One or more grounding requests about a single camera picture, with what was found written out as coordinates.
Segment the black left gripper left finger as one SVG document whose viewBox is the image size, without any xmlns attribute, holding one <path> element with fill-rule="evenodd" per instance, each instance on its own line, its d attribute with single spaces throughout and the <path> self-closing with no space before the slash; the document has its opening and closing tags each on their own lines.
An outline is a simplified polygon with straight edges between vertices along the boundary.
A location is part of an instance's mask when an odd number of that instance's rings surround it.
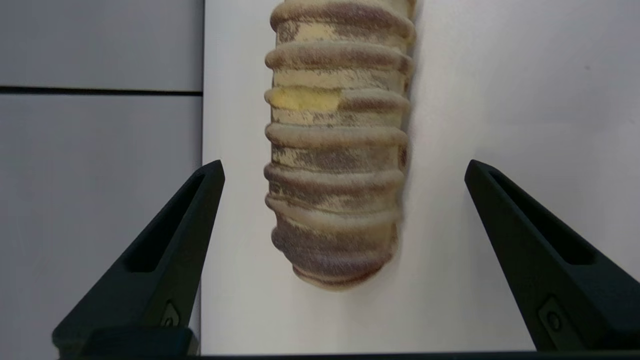
<svg viewBox="0 0 640 360">
<path fill-rule="evenodd" d="M 226 182 L 199 167 L 52 332 L 62 359 L 185 359 L 189 323 Z"/>
</svg>

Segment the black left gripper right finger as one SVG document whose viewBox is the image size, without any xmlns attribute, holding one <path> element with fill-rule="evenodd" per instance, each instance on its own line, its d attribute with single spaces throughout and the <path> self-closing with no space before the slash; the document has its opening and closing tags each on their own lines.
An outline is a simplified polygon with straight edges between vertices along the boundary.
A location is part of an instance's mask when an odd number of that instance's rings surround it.
<svg viewBox="0 0 640 360">
<path fill-rule="evenodd" d="M 640 285 L 497 168 L 464 182 L 538 351 L 637 351 Z"/>
</svg>

